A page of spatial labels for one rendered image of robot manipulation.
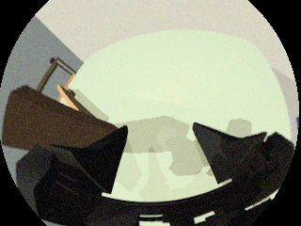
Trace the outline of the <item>long wooden rail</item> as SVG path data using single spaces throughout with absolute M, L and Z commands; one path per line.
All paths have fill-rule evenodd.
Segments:
M 76 101 L 76 99 L 74 98 L 74 95 L 71 95 L 67 90 L 65 90 L 64 87 L 57 86 L 57 89 L 59 89 L 59 93 L 61 95 L 63 95 L 64 101 L 68 103 L 68 106 L 70 106 L 71 108 L 74 108 L 76 110 L 80 110 L 80 112 L 86 113 L 88 116 L 93 116 L 93 114 L 91 114 L 89 112 L 89 110 L 85 109 L 82 106 L 82 103 L 79 103 L 78 101 Z M 95 117 L 95 116 L 93 116 L 93 117 Z

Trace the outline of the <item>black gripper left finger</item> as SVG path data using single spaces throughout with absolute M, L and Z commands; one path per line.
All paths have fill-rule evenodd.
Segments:
M 103 192 L 112 193 L 121 155 L 124 154 L 123 150 L 128 140 L 127 135 L 127 124 L 123 124 L 117 131 L 109 133 L 86 148 L 65 147 L 59 144 L 52 144 L 49 148 L 59 161 L 82 170 L 91 182 L 103 189 Z

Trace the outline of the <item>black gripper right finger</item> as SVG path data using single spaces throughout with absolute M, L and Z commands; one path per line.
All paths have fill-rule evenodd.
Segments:
M 193 123 L 192 129 L 218 185 L 229 180 L 230 173 L 240 166 L 249 150 L 257 143 L 260 144 L 261 140 L 264 142 L 264 137 L 267 137 L 267 133 L 260 132 L 253 136 L 236 138 L 196 122 Z

